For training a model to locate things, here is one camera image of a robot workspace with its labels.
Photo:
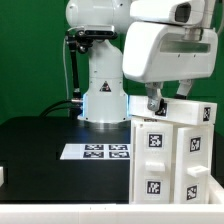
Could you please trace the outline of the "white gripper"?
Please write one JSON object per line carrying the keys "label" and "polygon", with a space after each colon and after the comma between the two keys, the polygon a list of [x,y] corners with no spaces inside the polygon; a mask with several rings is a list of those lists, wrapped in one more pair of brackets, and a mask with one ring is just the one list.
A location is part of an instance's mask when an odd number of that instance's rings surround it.
{"label": "white gripper", "polygon": [[185,35],[185,28],[148,22],[134,22],[128,29],[123,72],[127,79],[146,83],[151,111],[157,112],[163,103],[163,81],[180,80],[175,98],[186,99],[192,79],[209,77],[214,70],[217,34],[203,29],[200,41],[186,41]]}

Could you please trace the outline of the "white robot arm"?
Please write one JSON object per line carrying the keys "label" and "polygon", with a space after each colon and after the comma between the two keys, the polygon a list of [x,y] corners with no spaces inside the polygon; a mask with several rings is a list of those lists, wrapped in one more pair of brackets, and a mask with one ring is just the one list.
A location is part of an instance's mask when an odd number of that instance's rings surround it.
{"label": "white robot arm", "polygon": [[145,109],[165,108],[163,84],[177,81],[185,99],[198,78],[215,66],[218,34],[211,27],[216,0],[69,0],[66,42],[72,55],[89,57],[86,93],[79,118],[119,124],[130,119],[123,80],[145,85]]}

